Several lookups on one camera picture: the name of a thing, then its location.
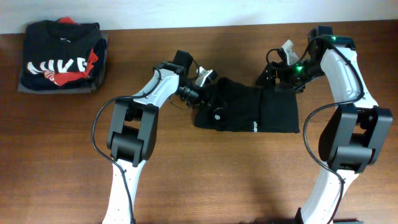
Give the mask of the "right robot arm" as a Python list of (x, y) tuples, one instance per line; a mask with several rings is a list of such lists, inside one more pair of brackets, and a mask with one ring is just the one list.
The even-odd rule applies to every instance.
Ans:
[[(325, 76), (334, 102), (312, 111), (303, 124), (304, 145), (321, 169), (308, 200), (298, 208), (291, 223), (334, 223), (349, 186), (377, 161), (393, 116), (367, 89), (351, 37), (335, 35), (330, 26), (318, 26), (308, 33), (308, 45), (301, 57), (293, 46), (287, 40), (276, 48), (281, 61), (268, 61), (262, 76), (278, 78), (280, 85), (296, 93)], [(307, 128), (317, 113), (328, 108), (335, 112), (320, 135), (316, 156), (308, 143)]]

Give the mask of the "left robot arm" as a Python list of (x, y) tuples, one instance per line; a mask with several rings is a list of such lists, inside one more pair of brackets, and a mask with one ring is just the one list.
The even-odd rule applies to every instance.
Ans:
[(112, 163), (113, 178), (108, 208), (103, 223), (135, 223), (134, 202), (141, 172), (151, 157), (157, 139), (159, 110), (177, 95), (189, 106), (202, 105), (200, 90), (217, 73), (197, 66), (196, 75), (188, 76), (195, 61), (178, 50), (172, 61), (153, 67), (153, 76), (145, 87), (131, 96), (119, 96), (114, 105), (106, 146)]

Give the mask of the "black t-shirt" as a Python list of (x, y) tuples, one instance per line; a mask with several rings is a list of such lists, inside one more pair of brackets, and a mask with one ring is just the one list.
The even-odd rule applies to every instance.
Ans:
[(229, 78), (201, 89), (197, 128), (254, 133), (299, 133), (295, 92), (268, 85), (246, 86)]

